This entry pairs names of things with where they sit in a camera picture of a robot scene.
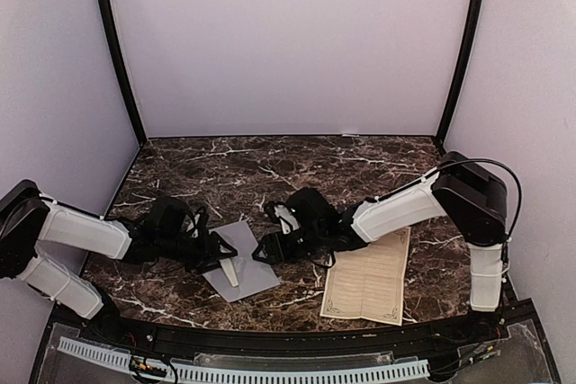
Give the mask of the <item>beige ornate letter paper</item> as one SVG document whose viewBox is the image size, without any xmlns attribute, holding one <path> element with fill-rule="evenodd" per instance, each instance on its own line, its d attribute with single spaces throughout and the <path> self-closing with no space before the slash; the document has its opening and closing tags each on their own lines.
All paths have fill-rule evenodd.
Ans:
<svg viewBox="0 0 576 384">
<path fill-rule="evenodd" d="M 364 248 L 336 253 L 320 315 L 401 325 L 409 250 L 410 229 L 402 228 Z"/>
<path fill-rule="evenodd" d="M 234 263 L 231 258 L 225 258 L 220 260 L 220 267 L 223 270 L 226 278 L 229 281 L 231 287 L 238 287 L 239 281 L 238 276 L 235 271 Z"/>
</svg>

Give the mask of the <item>grey paper envelope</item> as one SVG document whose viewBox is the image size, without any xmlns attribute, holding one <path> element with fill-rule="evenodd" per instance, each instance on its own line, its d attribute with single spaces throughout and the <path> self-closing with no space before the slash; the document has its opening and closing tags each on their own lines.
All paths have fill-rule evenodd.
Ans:
<svg viewBox="0 0 576 384">
<path fill-rule="evenodd" d="M 270 265 L 252 258 L 257 240 L 245 220 L 214 228 L 213 231 L 238 251 L 238 255 L 231 259 L 237 286 L 230 284 L 229 278 L 220 267 L 203 275 L 226 302 L 232 303 L 280 285 Z"/>
</svg>

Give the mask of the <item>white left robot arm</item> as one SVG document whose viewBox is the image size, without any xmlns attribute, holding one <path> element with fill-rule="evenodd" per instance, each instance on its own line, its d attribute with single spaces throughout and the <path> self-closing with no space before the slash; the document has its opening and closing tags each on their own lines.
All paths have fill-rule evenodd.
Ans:
<svg viewBox="0 0 576 384">
<path fill-rule="evenodd" d="M 105 219 L 41 193 L 22 180 L 1 199 L 1 276 L 23 281 L 50 300 L 92 320 L 93 331 L 108 344 L 127 336 L 117 308 L 94 285 L 81 279 L 38 247 L 54 242 L 125 263 L 151 263 L 165 258 L 188 271 L 221 268 L 238 286 L 233 265 L 237 250 L 207 228 L 205 208 L 192 210 L 176 197 L 154 200 L 137 219 Z"/>
</svg>

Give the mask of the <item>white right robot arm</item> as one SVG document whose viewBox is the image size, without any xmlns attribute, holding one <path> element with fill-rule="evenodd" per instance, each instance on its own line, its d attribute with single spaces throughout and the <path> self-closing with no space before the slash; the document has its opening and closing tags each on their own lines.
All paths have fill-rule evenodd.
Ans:
<svg viewBox="0 0 576 384">
<path fill-rule="evenodd" d="M 451 151 L 438 165 L 383 196 L 368 197 L 343 211 L 316 189 L 306 187 L 286 201 L 269 201 L 265 214 L 279 230 L 262 237 L 254 260 L 275 265 L 309 257 L 320 248 L 348 252 L 365 248 L 400 228 L 449 218 L 468 245 L 471 257 L 470 308 L 459 334 L 477 343 L 494 327 L 508 269 L 508 243 L 518 217 L 508 215 L 507 185 L 489 166 L 516 173 L 500 161 L 468 158 Z"/>
</svg>

